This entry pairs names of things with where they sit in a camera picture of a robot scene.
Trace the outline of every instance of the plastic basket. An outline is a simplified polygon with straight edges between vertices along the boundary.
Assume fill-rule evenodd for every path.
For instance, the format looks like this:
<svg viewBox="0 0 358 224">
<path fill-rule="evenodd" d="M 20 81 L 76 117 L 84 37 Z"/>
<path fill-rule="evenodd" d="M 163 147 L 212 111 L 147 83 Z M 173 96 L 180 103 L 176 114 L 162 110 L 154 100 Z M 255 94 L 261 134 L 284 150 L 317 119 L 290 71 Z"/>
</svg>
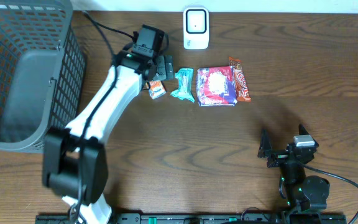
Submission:
<svg viewBox="0 0 358 224">
<path fill-rule="evenodd" d="M 85 72 L 69 0 L 0 0 L 0 149 L 42 152 L 77 113 Z"/>
</svg>

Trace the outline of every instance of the light blue snack package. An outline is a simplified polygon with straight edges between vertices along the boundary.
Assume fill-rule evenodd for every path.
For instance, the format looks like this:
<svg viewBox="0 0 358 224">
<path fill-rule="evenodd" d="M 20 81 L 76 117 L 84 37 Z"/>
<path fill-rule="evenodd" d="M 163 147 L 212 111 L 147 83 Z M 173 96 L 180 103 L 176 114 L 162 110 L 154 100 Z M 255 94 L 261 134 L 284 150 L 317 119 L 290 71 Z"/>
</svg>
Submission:
<svg viewBox="0 0 358 224">
<path fill-rule="evenodd" d="M 191 94 L 191 82 L 193 81 L 193 69 L 181 68 L 175 73 L 175 78 L 179 80 L 179 88 L 171 92 L 173 97 L 181 100 L 190 100 L 194 103 L 194 97 Z"/>
</svg>

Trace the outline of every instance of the wooden surface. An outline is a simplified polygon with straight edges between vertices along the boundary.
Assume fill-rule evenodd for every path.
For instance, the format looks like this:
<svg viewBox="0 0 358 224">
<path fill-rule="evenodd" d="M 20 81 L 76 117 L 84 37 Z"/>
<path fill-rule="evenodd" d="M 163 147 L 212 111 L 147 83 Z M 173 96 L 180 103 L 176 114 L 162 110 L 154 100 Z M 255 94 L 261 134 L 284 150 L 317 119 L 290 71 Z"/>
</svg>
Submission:
<svg viewBox="0 0 358 224">
<path fill-rule="evenodd" d="M 241 213 L 284 206 L 279 170 L 257 158 L 262 127 L 284 148 L 298 123 L 320 143 L 311 166 L 358 183 L 358 15 L 210 14 L 206 50 L 183 48 L 181 13 L 93 12 L 99 22 L 132 32 L 142 24 L 169 33 L 174 68 L 227 65 L 240 58 L 251 103 L 201 108 L 169 94 L 143 91 L 126 108 L 106 146 L 111 205 L 145 213 Z M 94 27 L 75 14 L 73 27 L 88 54 L 81 108 L 103 83 L 110 56 Z M 105 32 L 117 52 L 130 40 Z M 177 81 L 165 82 L 168 92 Z M 193 79 L 193 96 L 195 78 Z M 42 187 L 42 156 L 0 151 L 0 222 L 33 223 L 38 213 L 67 206 Z M 358 190 L 331 183 L 330 212 L 350 220 Z"/>
</svg>

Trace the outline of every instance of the basket bottom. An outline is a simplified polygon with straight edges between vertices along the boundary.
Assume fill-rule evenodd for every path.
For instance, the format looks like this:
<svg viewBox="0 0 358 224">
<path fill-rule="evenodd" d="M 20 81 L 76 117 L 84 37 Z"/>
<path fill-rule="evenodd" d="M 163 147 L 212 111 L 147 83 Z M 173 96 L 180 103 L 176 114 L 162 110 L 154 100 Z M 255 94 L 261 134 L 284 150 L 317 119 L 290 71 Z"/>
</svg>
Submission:
<svg viewBox="0 0 358 224">
<path fill-rule="evenodd" d="M 22 141 L 37 130 L 58 59 L 53 50 L 30 50 L 19 59 L 1 118 L 0 142 Z"/>
</svg>

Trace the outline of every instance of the green connector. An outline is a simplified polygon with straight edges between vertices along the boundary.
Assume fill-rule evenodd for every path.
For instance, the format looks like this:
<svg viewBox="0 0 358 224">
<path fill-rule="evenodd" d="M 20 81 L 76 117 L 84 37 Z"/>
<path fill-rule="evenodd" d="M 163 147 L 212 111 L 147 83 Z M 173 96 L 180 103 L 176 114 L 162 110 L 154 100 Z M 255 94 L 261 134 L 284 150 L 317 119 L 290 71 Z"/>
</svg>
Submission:
<svg viewBox="0 0 358 224">
<path fill-rule="evenodd" d="M 149 218 L 149 224 L 157 224 L 157 218 Z"/>
</svg>

